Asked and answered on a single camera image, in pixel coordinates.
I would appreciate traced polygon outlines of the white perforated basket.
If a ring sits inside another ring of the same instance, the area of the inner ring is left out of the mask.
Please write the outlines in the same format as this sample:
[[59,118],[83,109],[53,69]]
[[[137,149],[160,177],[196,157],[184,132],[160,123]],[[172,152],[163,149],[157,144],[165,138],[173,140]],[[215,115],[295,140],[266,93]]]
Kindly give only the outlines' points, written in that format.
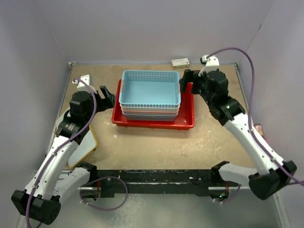
[[129,112],[178,112],[180,105],[176,107],[122,107],[122,111]]

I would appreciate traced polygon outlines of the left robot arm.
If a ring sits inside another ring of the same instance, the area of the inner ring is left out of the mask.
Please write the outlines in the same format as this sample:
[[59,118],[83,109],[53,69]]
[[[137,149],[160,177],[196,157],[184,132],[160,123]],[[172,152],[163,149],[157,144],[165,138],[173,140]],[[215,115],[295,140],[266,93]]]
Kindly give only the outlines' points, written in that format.
[[77,165],[72,173],[58,181],[71,155],[89,134],[89,125],[98,112],[114,108],[115,95],[102,85],[100,91],[78,91],[72,95],[69,109],[57,127],[56,136],[45,160],[32,180],[23,190],[16,190],[11,200],[18,212],[25,216],[29,228],[30,221],[38,226],[50,225],[57,218],[63,202],[79,187],[97,183],[97,167],[89,163]]

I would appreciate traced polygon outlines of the pink perforated basket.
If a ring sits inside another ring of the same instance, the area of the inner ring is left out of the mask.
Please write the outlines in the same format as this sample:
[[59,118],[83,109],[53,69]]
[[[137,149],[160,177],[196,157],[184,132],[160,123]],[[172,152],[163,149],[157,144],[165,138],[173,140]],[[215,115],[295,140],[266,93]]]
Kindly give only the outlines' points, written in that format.
[[168,116],[177,116],[178,112],[122,111],[122,114],[126,114],[126,115],[168,115]]

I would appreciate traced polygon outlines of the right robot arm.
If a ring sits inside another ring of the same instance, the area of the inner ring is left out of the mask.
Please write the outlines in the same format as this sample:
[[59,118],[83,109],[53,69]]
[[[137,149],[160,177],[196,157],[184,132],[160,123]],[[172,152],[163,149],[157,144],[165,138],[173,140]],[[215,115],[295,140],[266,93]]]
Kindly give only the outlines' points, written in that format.
[[246,168],[223,161],[212,167],[212,182],[217,186],[227,181],[248,186],[261,200],[288,185],[296,164],[279,156],[249,122],[243,106],[228,94],[226,75],[218,69],[203,74],[187,69],[180,79],[182,93],[188,83],[192,83],[191,93],[203,98],[211,115],[238,140],[255,165]]

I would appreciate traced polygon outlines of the red plastic tray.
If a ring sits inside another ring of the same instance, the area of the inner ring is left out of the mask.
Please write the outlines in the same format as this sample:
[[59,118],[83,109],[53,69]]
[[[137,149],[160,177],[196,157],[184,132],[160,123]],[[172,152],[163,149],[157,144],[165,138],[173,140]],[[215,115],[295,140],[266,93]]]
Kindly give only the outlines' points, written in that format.
[[134,121],[127,120],[122,114],[118,101],[121,81],[118,82],[115,107],[112,113],[112,123],[121,127],[142,127],[154,129],[189,130],[195,125],[194,95],[191,93],[192,83],[188,83],[185,93],[181,94],[181,106],[179,113],[173,122],[164,121]]

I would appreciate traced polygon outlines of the light blue perforated basket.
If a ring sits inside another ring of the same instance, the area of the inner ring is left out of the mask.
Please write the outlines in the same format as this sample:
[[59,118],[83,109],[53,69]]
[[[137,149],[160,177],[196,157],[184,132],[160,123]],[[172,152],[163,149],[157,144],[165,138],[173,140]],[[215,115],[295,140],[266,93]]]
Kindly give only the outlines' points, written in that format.
[[125,70],[121,79],[121,107],[178,108],[181,103],[177,71]]

